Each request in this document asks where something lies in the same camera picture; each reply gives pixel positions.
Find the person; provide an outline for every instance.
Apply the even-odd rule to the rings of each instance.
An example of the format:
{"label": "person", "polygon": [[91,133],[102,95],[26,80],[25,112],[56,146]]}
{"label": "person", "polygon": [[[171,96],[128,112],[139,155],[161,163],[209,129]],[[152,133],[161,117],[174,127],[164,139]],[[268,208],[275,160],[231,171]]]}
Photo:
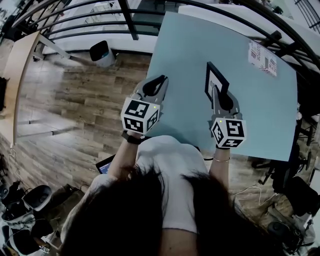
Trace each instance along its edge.
{"label": "person", "polygon": [[60,255],[284,256],[281,244],[232,206],[230,149],[209,171],[201,153],[167,135],[123,139],[107,174],[70,212]]}

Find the light blue board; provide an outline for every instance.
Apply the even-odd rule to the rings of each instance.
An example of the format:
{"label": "light blue board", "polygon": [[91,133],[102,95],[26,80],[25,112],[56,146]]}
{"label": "light blue board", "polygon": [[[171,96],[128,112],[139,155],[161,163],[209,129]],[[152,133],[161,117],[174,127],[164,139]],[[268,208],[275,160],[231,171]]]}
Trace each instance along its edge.
{"label": "light blue board", "polygon": [[199,18],[166,12],[148,77],[166,75],[163,115],[148,136],[171,135],[215,150],[208,121],[213,110],[205,94],[207,62],[229,81],[247,125],[247,140],[232,153],[287,161],[297,116],[296,72],[277,57],[277,76],[248,62],[250,39]]}

